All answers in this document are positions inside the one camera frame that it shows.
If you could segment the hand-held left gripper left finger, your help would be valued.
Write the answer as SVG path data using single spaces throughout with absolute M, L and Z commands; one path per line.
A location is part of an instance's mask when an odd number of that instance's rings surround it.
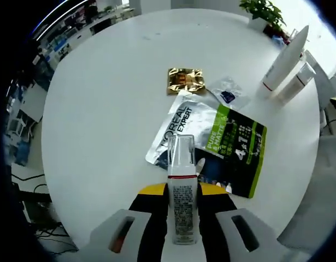
M 118 210 L 92 231 L 85 260 L 161 261 L 167 214 L 167 184 L 141 189 L 128 210 Z

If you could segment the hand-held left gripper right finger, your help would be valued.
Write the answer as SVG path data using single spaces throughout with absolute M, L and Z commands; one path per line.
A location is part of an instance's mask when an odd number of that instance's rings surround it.
M 197 207 L 207 261 L 300 260 L 268 224 L 247 209 L 237 209 L 221 187 L 199 183 Z

